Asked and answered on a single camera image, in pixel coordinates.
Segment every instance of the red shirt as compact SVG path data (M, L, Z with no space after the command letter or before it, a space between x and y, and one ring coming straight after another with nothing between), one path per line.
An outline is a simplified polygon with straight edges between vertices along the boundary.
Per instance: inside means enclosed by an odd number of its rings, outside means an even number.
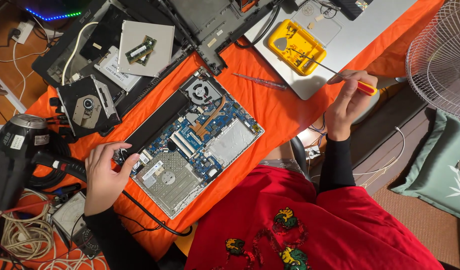
M198 222L186 270L443 269L362 187L257 166Z

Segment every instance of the red and yellow screwdriver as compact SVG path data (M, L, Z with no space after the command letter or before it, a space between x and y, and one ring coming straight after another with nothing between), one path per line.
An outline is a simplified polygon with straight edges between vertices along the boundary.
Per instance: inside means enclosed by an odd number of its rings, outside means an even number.
M317 65L319 65L319 66L321 66L321 67L323 67L323 68L325 68L325 69L327 69L327 70L329 70L329 71L331 71L331 72L335 73L336 75L338 75L338 76L343 78L343 75L341 75L340 73L338 73L338 72L336 72L336 71L334 71L334 70L332 70L330 68L327 68L326 66L318 63L317 61L315 61L312 58L304 55L303 53L301 53L301 52L299 52L299 51L297 51L295 49L292 49L292 48L289 48L289 49L294 51L294 52L296 52L296 53L298 53L298 54L300 54L300 55L302 55L303 57L305 57L308 60L314 62L315 64L317 64ZM374 88L373 86L371 86L369 84L362 83L360 81L358 81L357 89L360 90L361 92L363 92L364 94L369 95L369 96L374 96L378 92L378 89Z

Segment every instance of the electric fan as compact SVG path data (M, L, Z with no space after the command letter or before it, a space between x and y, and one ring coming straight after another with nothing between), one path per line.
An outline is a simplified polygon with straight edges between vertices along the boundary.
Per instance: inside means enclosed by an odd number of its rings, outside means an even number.
M431 105L460 118L460 0L444 4L407 53L413 89Z

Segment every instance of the holographic sticker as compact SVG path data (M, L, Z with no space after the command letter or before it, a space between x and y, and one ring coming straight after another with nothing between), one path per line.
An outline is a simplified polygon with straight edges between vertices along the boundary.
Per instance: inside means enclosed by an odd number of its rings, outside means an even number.
M355 2L355 4L357 4L357 6L361 9L361 10L365 10L366 8L368 8L368 4L363 1L363 0L358 0Z

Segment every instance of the yellow parts tray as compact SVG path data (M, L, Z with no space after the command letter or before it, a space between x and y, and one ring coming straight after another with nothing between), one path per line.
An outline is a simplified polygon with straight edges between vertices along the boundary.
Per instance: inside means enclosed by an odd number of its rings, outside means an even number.
M321 62L326 51L322 45L296 22L286 19L268 39L268 46L294 70L303 76L310 75L317 64L290 50L295 49L317 62Z

